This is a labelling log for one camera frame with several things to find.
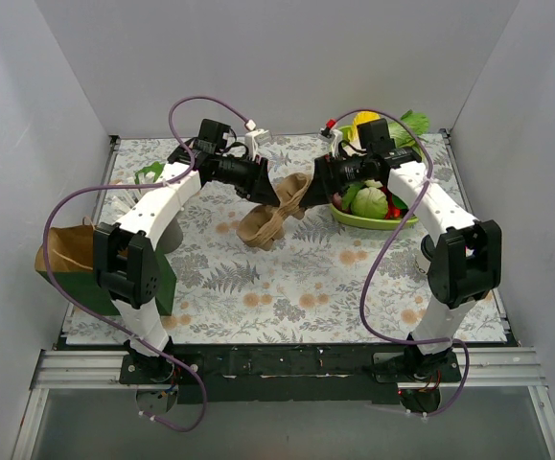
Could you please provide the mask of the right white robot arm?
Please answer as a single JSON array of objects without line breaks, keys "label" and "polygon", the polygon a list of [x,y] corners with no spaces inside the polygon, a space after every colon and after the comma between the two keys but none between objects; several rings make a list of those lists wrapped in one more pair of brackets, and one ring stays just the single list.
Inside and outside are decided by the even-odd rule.
[{"label": "right white robot arm", "polygon": [[432,159],[423,145],[397,147],[384,118],[358,126],[358,139],[359,154],[332,151],[315,158],[312,182],[300,205],[326,204],[347,186],[373,179],[423,224],[423,244],[431,249],[431,297],[417,327],[399,340],[402,355],[383,368],[388,374],[426,380],[447,363],[467,313],[499,285],[502,232],[495,221],[477,219],[434,182]]}]

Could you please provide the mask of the white paper coffee cup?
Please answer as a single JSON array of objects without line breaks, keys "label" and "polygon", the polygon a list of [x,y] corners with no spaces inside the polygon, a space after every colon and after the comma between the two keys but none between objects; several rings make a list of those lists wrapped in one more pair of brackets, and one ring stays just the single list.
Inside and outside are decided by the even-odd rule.
[{"label": "white paper coffee cup", "polygon": [[421,274],[427,276],[428,271],[430,269],[431,260],[428,259],[422,252],[419,252],[416,255],[415,263],[416,263],[418,271]]}]

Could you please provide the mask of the brown pulp cup carrier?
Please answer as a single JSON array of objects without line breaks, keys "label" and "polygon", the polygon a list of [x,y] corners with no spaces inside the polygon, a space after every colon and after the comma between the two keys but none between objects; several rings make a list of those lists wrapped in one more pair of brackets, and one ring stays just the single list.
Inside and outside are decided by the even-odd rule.
[{"label": "brown pulp cup carrier", "polygon": [[289,217],[302,219],[305,209],[300,201],[309,189],[312,177],[296,172],[285,177],[275,188],[280,204],[258,205],[240,222],[237,228],[239,239],[248,247],[268,251],[276,241],[285,236],[284,222]]}]

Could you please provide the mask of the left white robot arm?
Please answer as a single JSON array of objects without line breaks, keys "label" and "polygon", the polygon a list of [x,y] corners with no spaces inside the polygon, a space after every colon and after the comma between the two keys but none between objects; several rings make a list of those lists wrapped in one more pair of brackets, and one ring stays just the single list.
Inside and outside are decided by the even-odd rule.
[{"label": "left white robot arm", "polygon": [[270,133],[252,122],[246,129],[243,141],[230,142],[230,126],[203,120],[198,135],[168,157],[154,188],[115,223],[101,223],[94,231],[97,285],[108,293],[124,321],[134,366],[152,382],[169,380],[176,369],[173,358],[163,352],[170,338],[156,304],[165,280],[156,251],[176,215],[211,181],[233,186],[238,196],[250,202],[280,202],[269,181],[268,161],[257,152]]}]

